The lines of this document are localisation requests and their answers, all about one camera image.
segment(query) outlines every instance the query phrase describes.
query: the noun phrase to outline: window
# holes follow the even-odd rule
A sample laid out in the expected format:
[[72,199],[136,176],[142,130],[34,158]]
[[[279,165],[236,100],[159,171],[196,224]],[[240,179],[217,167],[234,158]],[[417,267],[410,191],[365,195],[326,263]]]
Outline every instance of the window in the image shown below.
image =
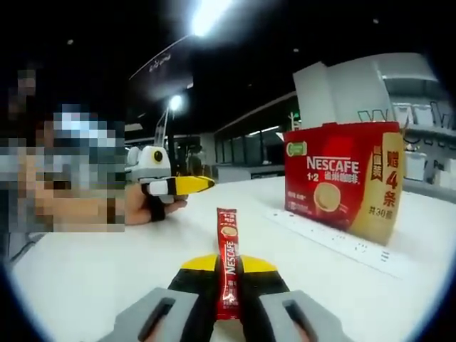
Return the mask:
[[217,141],[216,149],[217,149],[217,162],[221,163],[223,162],[223,142]]
[[261,164],[261,135],[259,132],[250,133],[245,137],[247,165]]
[[280,133],[279,126],[262,130],[264,164],[284,163],[284,142],[277,133]]
[[223,151],[224,151],[224,162],[233,162],[231,139],[225,140],[223,142]]
[[242,137],[233,139],[233,156],[234,163],[245,164],[244,143],[242,142]]

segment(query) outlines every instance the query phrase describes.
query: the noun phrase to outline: hand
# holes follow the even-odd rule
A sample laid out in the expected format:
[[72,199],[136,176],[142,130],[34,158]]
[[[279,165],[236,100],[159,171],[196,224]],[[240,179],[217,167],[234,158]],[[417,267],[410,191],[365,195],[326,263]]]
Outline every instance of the hand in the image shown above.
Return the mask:
[[[165,214],[187,206],[187,196],[178,196],[175,202],[165,205]],[[125,187],[125,224],[146,224],[151,221],[150,210],[145,206],[146,196],[138,183]]]
[[165,204],[165,214],[171,214],[180,208],[185,208],[187,206],[188,196],[175,196],[174,203]]

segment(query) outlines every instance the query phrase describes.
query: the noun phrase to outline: nescafe box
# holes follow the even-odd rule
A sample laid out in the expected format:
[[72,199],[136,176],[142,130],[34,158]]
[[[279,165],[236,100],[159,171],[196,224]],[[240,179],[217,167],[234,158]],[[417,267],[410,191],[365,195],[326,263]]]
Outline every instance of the nescafe box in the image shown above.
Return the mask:
[[325,124],[285,140],[285,208],[386,245],[404,176],[398,123]]

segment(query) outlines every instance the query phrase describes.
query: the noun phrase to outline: table surface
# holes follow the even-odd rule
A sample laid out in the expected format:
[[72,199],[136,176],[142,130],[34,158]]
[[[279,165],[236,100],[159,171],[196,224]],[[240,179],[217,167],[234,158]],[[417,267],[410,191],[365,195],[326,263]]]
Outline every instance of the table surface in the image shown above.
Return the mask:
[[[240,252],[277,265],[291,290],[337,315],[354,341],[404,341],[420,328],[452,270],[456,205],[403,193],[388,247],[420,271],[398,279],[267,219],[283,209],[284,193],[283,177],[222,184],[192,195],[164,222],[125,233],[47,234],[11,279],[53,341],[97,341],[112,331],[118,313],[156,286],[167,287],[185,261],[217,252],[216,208],[237,208]],[[243,341],[241,329],[217,322],[212,341]]]

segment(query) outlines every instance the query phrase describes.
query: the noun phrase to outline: ceiling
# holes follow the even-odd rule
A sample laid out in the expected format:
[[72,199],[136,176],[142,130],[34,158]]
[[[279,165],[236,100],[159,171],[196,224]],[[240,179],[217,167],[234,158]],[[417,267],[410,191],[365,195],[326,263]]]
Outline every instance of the ceiling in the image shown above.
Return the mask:
[[[17,61],[36,59],[52,70],[49,88],[55,98],[86,103],[110,120],[125,120],[130,113],[127,123],[139,122],[144,130],[127,135],[143,138],[153,135],[164,105],[145,106],[127,97],[128,78],[190,32],[196,3],[78,2],[48,9],[40,4],[26,14],[18,9],[17,29],[9,29],[4,51],[16,67]],[[292,73],[317,61],[331,65],[374,53],[425,52],[435,39],[434,19],[439,18],[440,29],[446,22],[444,12],[434,17],[428,7],[401,9],[385,2],[235,0],[192,52],[194,87],[185,93],[188,106],[176,119],[175,132],[215,131],[293,91]],[[425,25],[420,16],[427,18]],[[138,119],[144,109],[147,114]]]

